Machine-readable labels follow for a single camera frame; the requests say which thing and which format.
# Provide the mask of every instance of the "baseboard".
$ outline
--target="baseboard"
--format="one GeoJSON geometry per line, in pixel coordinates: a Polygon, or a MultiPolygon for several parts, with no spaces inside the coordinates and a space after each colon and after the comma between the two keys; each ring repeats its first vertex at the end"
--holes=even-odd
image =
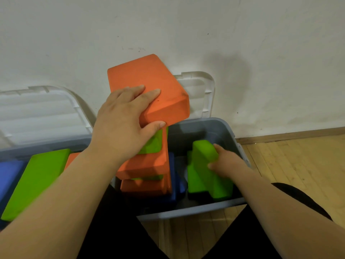
{"type": "Polygon", "coordinates": [[[341,134],[345,134],[345,127],[301,131],[301,132],[286,133],[286,134],[244,137],[244,138],[237,138],[236,140],[240,144],[255,144],[255,143],[268,143],[268,142],[291,140],[291,139],[302,139],[302,138],[341,135],[341,134]]]}

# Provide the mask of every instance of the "person's left hand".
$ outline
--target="person's left hand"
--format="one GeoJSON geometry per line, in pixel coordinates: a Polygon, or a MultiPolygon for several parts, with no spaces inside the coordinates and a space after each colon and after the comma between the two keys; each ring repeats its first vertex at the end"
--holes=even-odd
{"type": "Polygon", "coordinates": [[[144,128],[140,114],[160,94],[160,89],[141,94],[145,87],[137,86],[112,92],[99,109],[89,151],[121,165],[135,156],[165,122],[155,121],[144,128]]]}

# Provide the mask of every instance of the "orange block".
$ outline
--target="orange block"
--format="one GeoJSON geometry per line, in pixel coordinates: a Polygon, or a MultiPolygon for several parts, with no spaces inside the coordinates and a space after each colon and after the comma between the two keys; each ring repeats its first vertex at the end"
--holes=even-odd
{"type": "Polygon", "coordinates": [[[121,191],[136,198],[163,196],[172,192],[170,173],[162,180],[122,180],[121,191]]]}
{"type": "Polygon", "coordinates": [[[189,117],[189,96],[157,55],[151,54],[108,69],[110,91],[145,85],[145,92],[161,89],[161,94],[139,118],[143,127],[153,121],[173,125],[189,117]]]}
{"type": "Polygon", "coordinates": [[[163,129],[162,150],[154,154],[138,154],[125,161],[117,171],[116,177],[125,180],[168,174],[169,171],[167,130],[163,129]]]}
{"type": "Polygon", "coordinates": [[[74,153],[74,154],[70,154],[70,155],[68,156],[67,163],[66,163],[66,165],[65,165],[65,169],[64,169],[64,170],[66,170],[66,168],[71,164],[71,162],[72,162],[79,154],[80,154],[80,153],[74,153]]]}

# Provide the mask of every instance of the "wall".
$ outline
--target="wall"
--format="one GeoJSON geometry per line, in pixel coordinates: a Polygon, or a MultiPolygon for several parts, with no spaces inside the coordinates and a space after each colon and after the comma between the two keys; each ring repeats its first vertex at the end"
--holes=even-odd
{"type": "Polygon", "coordinates": [[[107,69],[205,71],[237,137],[345,126],[345,0],[1,0],[0,89],[55,84],[96,113],[107,69]]]}

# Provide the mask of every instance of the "black pants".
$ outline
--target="black pants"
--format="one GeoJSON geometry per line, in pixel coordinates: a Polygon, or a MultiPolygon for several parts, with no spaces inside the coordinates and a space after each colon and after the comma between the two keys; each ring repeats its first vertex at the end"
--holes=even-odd
{"type": "MultiPolygon", "coordinates": [[[[299,189],[273,183],[275,187],[332,220],[329,214],[299,189]]],[[[281,258],[251,208],[247,205],[204,258],[281,258]]],[[[125,205],[122,195],[109,186],[85,236],[78,258],[168,258],[125,205]]]]}

